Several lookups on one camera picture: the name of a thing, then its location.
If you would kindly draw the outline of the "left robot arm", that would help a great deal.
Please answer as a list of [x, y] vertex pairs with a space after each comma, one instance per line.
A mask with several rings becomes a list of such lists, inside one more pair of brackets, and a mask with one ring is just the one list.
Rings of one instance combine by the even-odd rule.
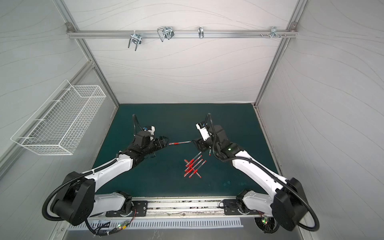
[[110, 212], [130, 213], [130, 196], [123, 192], [98, 195], [97, 191], [122, 173], [138, 166], [148, 155], [168, 146], [169, 138], [154, 138], [149, 131], [140, 131], [124, 151], [111, 161], [88, 172], [69, 173], [63, 183], [45, 200], [42, 215], [48, 221], [66, 221], [73, 226], [88, 217]]

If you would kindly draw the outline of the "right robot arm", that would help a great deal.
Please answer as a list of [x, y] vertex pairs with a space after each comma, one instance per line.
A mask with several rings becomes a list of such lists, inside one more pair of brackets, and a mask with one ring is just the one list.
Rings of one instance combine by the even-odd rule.
[[200, 138], [193, 141], [201, 152], [210, 150], [223, 163], [230, 163], [235, 169], [247, 175], [266, 193], [244, 190], [237, 196], [238, 211], [244, 215], [257, 211], [273, 217], [276, 226], [292, 231], [295, 227], [310, 232], [320, 228], [320, 221], [309, 205], [303, 186], [295, 178], [290, 180], [268, 169], [244, 148], [229, 140], [220, 125], [209, 127], [197, 123]]

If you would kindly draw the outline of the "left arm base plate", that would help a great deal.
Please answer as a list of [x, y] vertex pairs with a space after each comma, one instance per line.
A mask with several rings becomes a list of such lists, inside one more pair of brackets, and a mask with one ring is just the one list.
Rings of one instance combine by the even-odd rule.
[[148, 201], [129, 201], [121, 210], [108, 211], [106, 217], [145, 217], [148, 210]]

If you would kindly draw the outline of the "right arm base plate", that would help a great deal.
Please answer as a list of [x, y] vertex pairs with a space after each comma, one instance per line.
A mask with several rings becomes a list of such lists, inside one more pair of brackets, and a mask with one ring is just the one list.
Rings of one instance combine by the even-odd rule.
[[219, 203], [219, 208], [224, 211], [226, 216], [237, 216], [237, 215], [258, 215], [264, 216], [265, 213], [257, 210], [249, 210], [245, 204], [236, 199], [224, 199]]

